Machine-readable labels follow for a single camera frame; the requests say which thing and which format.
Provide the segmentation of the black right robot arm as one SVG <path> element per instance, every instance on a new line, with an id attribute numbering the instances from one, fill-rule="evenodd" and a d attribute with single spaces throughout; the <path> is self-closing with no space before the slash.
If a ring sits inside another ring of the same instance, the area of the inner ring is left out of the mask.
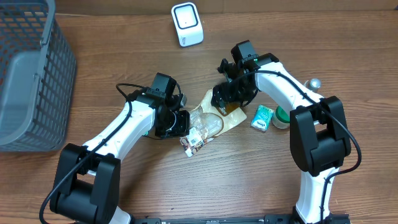
<path id="1" fill-rule="evenodd" d="M 231 49 L 234 61 L 221 61 L 227 81 L 213 88 L 211 104 L 225 112 L 232 103 L 246 106 L 259 91 L 269 95 L 288 116 L 290 152 L 301 170 L 299 198 L 286 223 L 349 223 L 328 204 L 333 179 L 351 152 L 345 112 L 335 96 L 324 98 L 290 75 L 271 53 L 259 55 L 245 40 Z"/>

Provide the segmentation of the green lid round jar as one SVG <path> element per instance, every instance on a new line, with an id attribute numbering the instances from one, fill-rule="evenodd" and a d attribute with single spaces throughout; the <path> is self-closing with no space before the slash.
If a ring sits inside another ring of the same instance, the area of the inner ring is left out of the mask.
<path id="1" fill-rule="evenodd" d="M 272 115 L 272 124 L 279 129 L 287 129 L 290 126 L 289 115 L 278 106 Z"/>

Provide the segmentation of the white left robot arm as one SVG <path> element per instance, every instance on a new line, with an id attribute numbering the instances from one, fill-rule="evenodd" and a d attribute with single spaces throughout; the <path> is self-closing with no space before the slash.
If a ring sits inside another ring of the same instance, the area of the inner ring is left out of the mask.
<path id="1" fill-rule="evenodd" d="M 160 139 L 188 134 L 186 97 L 142 88 L 126 95 L 120 114 L 95 138 L 61 151 L 54 185 L 43 206 L 75 223 L 134 223 L 119 207 L 121 163 L 135 143 L 155 129 Z"/>

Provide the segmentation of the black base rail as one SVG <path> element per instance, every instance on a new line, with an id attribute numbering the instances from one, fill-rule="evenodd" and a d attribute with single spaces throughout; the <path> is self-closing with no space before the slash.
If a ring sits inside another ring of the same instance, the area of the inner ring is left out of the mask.
<path id="1" fill-rule="evenodd" d="M 128 222 L 111 221 L 111 223 L 129 223 L 129 224 L 299 224 L 298 215 L 265 215 L 264 217 L 252 218 L 194 218 L 194 219 L 169 219 L 160 218 L 132 218 Z"/>

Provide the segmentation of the brown Pantree snack pouch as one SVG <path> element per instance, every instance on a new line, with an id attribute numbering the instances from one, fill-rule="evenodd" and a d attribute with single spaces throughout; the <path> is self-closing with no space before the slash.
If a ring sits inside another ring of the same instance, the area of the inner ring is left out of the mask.
<path id="1" fill-rule="evenodd" d="M 212 96 L 213 90 L 208 90 L 200 104 L 190 112 L 189 134 L 180 138 L 188 157 L 247 118 L 239 103 L 231 103 L 226 109 L 212 106 Z"/>

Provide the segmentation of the small green sachet pack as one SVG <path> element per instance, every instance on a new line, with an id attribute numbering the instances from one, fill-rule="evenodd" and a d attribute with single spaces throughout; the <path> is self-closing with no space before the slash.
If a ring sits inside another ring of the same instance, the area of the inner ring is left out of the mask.
<path id="1" fill-rule="evenodd" d="M 259 105 L 256 110 L 256 114 L 254 115 L 254 118 L 251 121 L 251 127 L 263 132 L 267 131 L 273 114 L 274 110 L 266 106 Z"/>

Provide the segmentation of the yellow oil glass bottle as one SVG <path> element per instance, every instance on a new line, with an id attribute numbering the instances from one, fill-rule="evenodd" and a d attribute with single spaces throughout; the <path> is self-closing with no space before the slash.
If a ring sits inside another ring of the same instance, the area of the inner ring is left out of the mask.
<path id="1" fill-rule="evenodd" d="M 307 80 L 307 81 L 304 83 L 304 86 L 305 86 L 306 88 L 308 88 L 310 91 L 312 91 L 312 92 L 314 92 L 314 93 L 317 93 L 318 90 L 321 88 L 322 83 L 321 83 L 321 81 L 320 81 L 319 79 L 313 78 L 313 79 L 311 79 L 311 80 Z"/>

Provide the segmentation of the white barcode scanner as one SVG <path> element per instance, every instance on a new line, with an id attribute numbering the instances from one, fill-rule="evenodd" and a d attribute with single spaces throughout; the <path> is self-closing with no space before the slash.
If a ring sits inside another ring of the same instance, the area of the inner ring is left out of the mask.
<path id="1" fill-rule="evenodd" d="M 181 47 L 189 47 L 203 42 L 203 27 L 194 3 L 184 2 L 174 5 L 171 15 Z"/>

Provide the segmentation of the grey plastic basket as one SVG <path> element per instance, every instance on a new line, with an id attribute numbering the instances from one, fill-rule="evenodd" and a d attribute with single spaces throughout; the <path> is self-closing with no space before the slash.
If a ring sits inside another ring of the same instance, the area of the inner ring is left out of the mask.
<path id="1" fill-rule="evenodd" d="M 1 1 L 1 152 L 63 145 L 77 71 L 52 0 Z"/>

